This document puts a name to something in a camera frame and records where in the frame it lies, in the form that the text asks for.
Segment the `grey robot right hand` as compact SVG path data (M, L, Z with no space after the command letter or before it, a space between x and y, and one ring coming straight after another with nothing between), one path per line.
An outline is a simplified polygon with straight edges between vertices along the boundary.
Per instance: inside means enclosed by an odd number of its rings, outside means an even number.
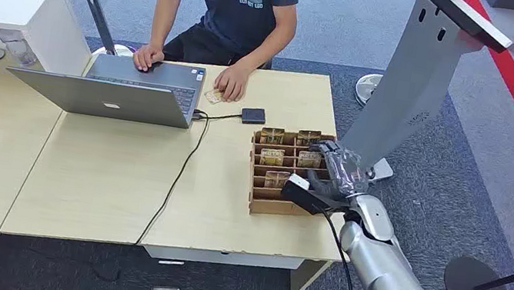
M307 171L313 191L337 202L355 195L368 194L369 182L359 168L361 158L358 154L331 140L313 143L309 151L323 157L329 174L329 182L324 182L314 169Z

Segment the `person's left hand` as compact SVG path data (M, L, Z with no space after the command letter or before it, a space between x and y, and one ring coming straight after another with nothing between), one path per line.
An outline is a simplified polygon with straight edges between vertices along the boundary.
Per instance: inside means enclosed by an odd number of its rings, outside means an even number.
M223 70L215 80L214 89L220 92L220 99L238 102L246 93L247 83L253 69L233 64Z

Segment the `person's right hand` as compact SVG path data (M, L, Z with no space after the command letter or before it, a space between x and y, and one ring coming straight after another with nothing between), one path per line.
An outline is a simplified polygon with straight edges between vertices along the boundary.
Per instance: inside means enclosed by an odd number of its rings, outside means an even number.
M164 53L161 45L146 44L140 47L133 54L133 65L140 72L149 72L155 64L164 60Z

